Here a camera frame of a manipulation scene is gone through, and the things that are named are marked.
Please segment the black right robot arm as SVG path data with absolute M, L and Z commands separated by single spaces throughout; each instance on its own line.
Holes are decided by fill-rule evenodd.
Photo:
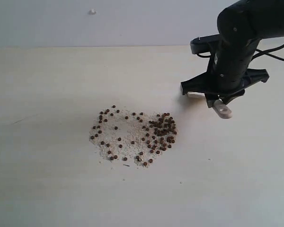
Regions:
M 266 70 L 250 69 L 261 40 L 284 37 L 284 0 L 240 0 L 217 17 L 217 35 L 190 42 L 192 54 L 210 53 L 206 72 L 181 82 L 183 95 L 205 95 L 209 108 L 216 100 L 228 104 L 245 89 L 267 82 Z

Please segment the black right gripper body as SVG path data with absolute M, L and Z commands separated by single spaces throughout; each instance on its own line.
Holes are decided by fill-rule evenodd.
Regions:
M 188 92 L 228 96 L 240 92 L 258 82 L 267 82 L 267 70 L 249 69 L 260 40 L 246 46 L 228 45 L 222 38 L 217 49 L 210 54 L 206 72 L 181 82 L 183 95 Z

